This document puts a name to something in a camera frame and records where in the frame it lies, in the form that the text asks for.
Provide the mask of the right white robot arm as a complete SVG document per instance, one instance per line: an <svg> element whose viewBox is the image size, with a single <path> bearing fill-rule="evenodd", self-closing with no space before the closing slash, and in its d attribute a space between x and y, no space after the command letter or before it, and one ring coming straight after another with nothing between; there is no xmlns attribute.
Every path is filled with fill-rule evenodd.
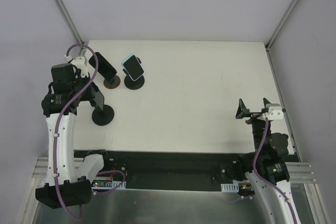
<svg viewBox="0 0 336 224"><path fill-rule="evenodd" d="M259 112L238 101L236 119L246 119L252 126L254 152L239 155L228 175L238 181L247 179L269 223L300 223L291 193L290 175L283 159L288 155L287 134L273 133L271 122L284 118L280 104L263 99Z"/></svg>

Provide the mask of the black round-base phone stand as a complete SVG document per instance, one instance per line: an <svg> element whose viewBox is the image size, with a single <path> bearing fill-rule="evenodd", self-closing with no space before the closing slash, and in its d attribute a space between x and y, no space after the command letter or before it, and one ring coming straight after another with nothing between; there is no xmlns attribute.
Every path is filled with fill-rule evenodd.
<svg viewBox="0 0 336 224"><path fill-rule="evenodd" d="M98 126L105 126L112 122L114 118L114 109L109 105L104 105L103 109L95 108L92 112L92 121Z"/></svg>

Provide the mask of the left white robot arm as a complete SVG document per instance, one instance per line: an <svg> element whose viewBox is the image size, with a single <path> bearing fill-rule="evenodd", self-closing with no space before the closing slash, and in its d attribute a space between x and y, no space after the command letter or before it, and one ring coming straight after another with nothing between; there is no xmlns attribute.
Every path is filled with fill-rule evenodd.
<svg viewBox="0 0 336 224"><path fill-rule="evenodd" d="M51 75L53 81L41 102L49 135L48 168L45 185L36 189L35 197L52 209L88 204L94 178L97 174L108 175L111 164L104 150L93 150L75 168L73 140L77 107L81 101L90 102L94 107L92 119L100 126L112 121L114 110L104 103L103 94L89 75L82 74L75 65L55 65Z"/></svg>

